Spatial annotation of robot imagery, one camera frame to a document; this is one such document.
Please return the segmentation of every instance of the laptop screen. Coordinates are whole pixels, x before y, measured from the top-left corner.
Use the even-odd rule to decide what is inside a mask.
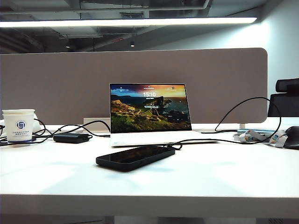
[[[111,133],[191,130],[184,84],[110,84]]]

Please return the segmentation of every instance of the wall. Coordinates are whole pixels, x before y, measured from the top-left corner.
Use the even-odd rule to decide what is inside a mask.
[[[261,22],[159,45],[150,49],[214,49],[262,47],[268,52],[268,96],[278,79],[297,78],[299,1],[270,0]]]

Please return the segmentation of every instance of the wallpaper sky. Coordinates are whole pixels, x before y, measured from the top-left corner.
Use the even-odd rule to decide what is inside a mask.
[[[111,94],[117,96],[144,97],[144,92],[154,92],[156,97],[185,97],[182,85],[110,84]]]

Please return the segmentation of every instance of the black smartphone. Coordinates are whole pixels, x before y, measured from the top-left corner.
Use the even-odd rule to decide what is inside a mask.
[[[96,163],[119,171],[130,171],[174,154],[175,148],[142,146],[99,156]]]

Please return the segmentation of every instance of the computer mouse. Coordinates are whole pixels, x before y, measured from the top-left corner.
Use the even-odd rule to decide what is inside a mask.
[[[289,127],[285,133],[288,138],[285,141],[284,148],[299,149],[299,126]]]

